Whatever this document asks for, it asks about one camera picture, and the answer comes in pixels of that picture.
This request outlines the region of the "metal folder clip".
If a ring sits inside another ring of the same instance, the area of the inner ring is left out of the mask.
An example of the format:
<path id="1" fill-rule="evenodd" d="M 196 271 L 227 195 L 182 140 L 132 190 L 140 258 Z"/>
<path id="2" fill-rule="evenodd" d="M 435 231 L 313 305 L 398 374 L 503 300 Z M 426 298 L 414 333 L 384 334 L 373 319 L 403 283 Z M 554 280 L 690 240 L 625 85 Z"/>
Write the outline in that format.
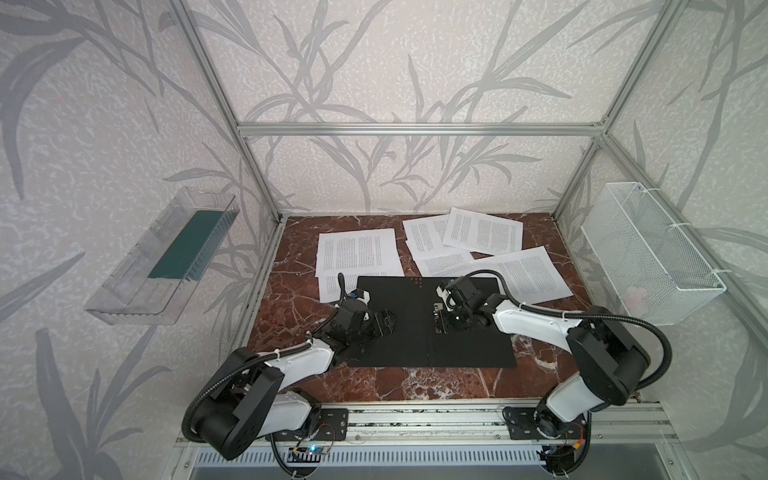
<path id="1" fill-rule="evenodd" d="M 445 333 L 445 323 L 444 323 L 443 311 L 444 311 L 444 305 L 442 303 L 434 303 L 433 304 L 433 318 L 434 318 L 434 323 L 435 323 L 435 333 L 436 334 L 444 334 Z"/>

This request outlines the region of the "white black file folder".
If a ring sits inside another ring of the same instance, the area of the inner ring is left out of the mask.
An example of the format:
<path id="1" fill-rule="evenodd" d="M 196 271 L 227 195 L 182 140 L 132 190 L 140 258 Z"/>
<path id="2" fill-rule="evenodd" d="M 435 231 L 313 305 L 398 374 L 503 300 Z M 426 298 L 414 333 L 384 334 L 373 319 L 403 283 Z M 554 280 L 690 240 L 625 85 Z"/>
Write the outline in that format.
<path id="1" fill-rule="evenodd" d="M 391 333 L 352 353 L 347 364 L 353 368 L 515 368 L 511 336 L 493 323 L 488 328 L 435 333 L 433 304 L 443 304 L 436 288 L 446 281 L 438 277 L 360 277 L 357 287 L 370 293 L 371 310 L 390 310 L 397 325 Z"/>

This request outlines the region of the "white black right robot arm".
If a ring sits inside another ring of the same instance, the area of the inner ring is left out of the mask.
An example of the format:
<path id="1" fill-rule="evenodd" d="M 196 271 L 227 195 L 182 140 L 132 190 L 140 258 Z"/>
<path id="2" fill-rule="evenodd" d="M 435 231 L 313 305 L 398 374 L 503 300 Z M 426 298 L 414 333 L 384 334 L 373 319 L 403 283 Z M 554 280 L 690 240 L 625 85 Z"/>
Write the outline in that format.
<path id="1" fill-rule="evenodd" d="M 605 309 L 527 305 L 508 291 L 485 294 L 468 276 L 442 282 L 436 293 L 451 319 L 482 320 L 504 334 L 539 340 L 573 357 L 577 372 L 542 397 L 532 415 L 548 437 L 595 407 L 625 404 L 650 366 L 648 353 L 624 326 L 627 320 Z"/>

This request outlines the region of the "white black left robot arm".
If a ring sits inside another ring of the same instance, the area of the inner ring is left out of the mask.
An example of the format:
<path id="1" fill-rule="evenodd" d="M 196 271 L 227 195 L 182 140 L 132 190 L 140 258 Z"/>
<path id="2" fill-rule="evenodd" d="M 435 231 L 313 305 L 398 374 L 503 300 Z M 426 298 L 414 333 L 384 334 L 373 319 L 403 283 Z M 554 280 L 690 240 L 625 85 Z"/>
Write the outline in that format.
<path id="1" fill-rule="evenodd" d="M 360 296 L 345 297 L 297 345 L 262 353 L 247 347 L 233 351 L 187 407 L 183 437 L 208 444 L 226 460 L 257 439 L 276 442 L 283 431 L 312 437 L 322 429 L 321 405 L 289 388 L 347 361 L 392 334 L 396 324 L 393 312 L 374 311 Z"/>

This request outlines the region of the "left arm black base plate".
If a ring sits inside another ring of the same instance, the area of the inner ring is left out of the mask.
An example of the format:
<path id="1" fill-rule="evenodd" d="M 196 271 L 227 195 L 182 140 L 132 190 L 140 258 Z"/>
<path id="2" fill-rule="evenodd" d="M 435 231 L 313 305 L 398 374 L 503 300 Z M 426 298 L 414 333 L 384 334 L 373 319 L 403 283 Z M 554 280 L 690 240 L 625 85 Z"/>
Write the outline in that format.
<path id="1" fill-rule="evenodd" d="M 346 408 L 326 408 L 311 411 L 309 417 L 296 430 L 282 430 L 272 434 L 278 442 L 312 440 L 321 442 L 343 441 L 349 427 Z"/>

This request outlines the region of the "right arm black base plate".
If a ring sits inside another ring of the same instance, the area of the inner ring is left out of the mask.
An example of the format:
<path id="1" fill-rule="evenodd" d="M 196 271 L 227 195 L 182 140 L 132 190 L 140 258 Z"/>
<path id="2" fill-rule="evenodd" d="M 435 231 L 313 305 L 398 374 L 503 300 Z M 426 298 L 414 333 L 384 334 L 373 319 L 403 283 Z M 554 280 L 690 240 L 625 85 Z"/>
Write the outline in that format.
<path id="1" fill-rule="evenodd" d="M 545 406 L 502 409 L 502 419 L 512 440 L 576 441 L 583 437 L 580 422 L 566 422 Z"/>

